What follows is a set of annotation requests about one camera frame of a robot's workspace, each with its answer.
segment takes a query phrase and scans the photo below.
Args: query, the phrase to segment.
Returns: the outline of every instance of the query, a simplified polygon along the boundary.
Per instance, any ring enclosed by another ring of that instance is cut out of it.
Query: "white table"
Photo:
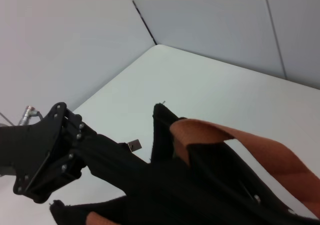
[[[149,161],[153,107],[162,103],[177,116],[229,126],[277,140],[319,177],[320,91],[241,67],[157,45],[132,63],[75,113],[92,129],[117,142],[139,139],[137,156]],[[14,178],[0,178],[0,222],[54,225],[49,202],[105,202],[123,192],[90,174],[35,204],[14,195]]]

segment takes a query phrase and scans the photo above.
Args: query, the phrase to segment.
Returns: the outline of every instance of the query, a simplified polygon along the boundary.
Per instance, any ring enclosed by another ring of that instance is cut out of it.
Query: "orange fabric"
[[[103,216],[100,216],[99,214],[92,211],[86,217],[85,225],[120,225],[120,224],[110,221],[109,219]]]
[[[176,154],[188,165],[186,147],[190,144],[239,140],[270,175],[320,218],[320,179],[282,143],[196,119],[176,121],[170,131],[174,136]]]

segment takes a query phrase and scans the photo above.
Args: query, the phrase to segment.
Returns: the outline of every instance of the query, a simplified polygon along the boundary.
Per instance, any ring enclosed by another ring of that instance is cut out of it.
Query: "white wall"
[[[320,0],[269,0],[290,81],[320,89]]]
[[[0,112],[74,110],[153,45],[131,0],[0,0]]]
[[[134,1],[159,44],[284,78],[265,0]]]

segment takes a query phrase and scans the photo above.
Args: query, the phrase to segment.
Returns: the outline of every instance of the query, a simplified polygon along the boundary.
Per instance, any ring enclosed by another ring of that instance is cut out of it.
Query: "black fabric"
[[[91,211],[122,225],[320,225],[318,220],[287,212],[287,207],[270,196],[273,193],[223,143],[189,146],[191,168],[180,158],[173,158],[169,128],[178,117],[157,104],[153,118],[149,164],[102,135],[75,148],[74,153],[94,176],[122,189],[126,196],[78,206],[56,201],[50,210],[58,225],[83,225]],[[261,203],[252,198],[254,194]]]

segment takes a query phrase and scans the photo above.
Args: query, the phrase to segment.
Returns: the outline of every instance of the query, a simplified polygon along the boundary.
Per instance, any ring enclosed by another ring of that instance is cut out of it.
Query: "orange padded strap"
[[[230,139],[239,140],[271,176],[320,218],[320,179],[282,143],[196,119],[176,121],[170,131],[176,154],[187,164],[186,147],[190,144],[212,145]]]

